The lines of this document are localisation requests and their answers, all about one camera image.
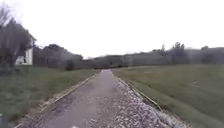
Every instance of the road edge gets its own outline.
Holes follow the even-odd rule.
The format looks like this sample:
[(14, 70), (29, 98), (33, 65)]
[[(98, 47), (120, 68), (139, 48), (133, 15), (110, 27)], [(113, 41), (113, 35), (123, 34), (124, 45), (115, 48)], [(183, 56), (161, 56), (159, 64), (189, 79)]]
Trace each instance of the road edge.
[(83, 81), (78, 82), (77, 84), (55, 94), (52, 98), (50, 98), (49, 100), (43, 102), (41, 105), (39, 105), (39, 107), (37, 107), (37, 110), (39, 110), (38, 113), (28, 113), (25, 115), (24, 118), (22, 118), (19, 122), (18, 125), (14, 126), (13, 128), (21, 128), (23, 125), (25, 125), (27, 122), (30, 122), (32, 120), (35, 120), (35, 116), (39, 115), (41, 113), (43, 113), (44, 111), (46, 111), (48, 108), (54, 106), (55, 104), (57, 104), (57, 102), (59, 102), (60, 100), (64, 99), (66, 96), (68, 96), (69, 94), (71, 94), (72, 92), (74, 92), (75, 90), (77, 90), (78, 88), (80, 88), (82, 85), (84, 85), (85, 83), (89, 82), (90, 80), (94, 79), (100, 72), (97, 72), (96, 74), (84, 79)]

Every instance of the tree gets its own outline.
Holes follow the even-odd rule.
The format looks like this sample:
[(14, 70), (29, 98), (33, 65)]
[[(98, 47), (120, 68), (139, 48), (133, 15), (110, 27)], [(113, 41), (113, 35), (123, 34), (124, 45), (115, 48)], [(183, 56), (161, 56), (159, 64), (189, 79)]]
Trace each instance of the tree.
[(170, 51), (171, 60), (173, 64), (185, 64), (188, 63), (188, 56), (185, 53), (185, 45), (179, 42), (176, 42), (173, 48)]
[(72, 60), (67, 60), (65, 70), (66, 71), (72, 71), (74, 69), (75, 69), (74, 62)]
[(32, 47), (34, 39), (9, 12), (8, 8), (0, 6), (0, 65), (6, 67), (12, 67), (17, 57)]

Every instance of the lawn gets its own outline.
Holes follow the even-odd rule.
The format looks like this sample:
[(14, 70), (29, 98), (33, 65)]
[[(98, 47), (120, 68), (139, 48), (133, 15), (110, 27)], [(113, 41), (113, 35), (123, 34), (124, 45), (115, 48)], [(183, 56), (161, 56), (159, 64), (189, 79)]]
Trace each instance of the lawn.
[(96, 70), (66, 72), (37, 67), (19, 67), (19, 71), (0, 76), (0, 113), (11, 122), (54, 94), (97, 73)]
[(193, 127), (224, 128), (224, 65), (146, 66), (113, 71)]

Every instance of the gravel road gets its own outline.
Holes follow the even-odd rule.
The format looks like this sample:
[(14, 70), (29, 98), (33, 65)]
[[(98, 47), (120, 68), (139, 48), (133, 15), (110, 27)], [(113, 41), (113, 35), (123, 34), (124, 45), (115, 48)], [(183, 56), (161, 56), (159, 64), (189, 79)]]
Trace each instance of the gravel road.
[(67, 96), (33, 128), (184, 128), (179, 120), (146, 105), (110, 70)]

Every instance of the bush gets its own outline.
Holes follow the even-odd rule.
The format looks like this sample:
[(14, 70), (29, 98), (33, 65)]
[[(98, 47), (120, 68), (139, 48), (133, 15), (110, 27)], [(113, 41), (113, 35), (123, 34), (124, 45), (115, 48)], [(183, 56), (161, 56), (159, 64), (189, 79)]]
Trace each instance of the bush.
[(72, 71), (75, 69), (75, 64), (72, 60), (68, 60), (65, 66), (66, 71)]

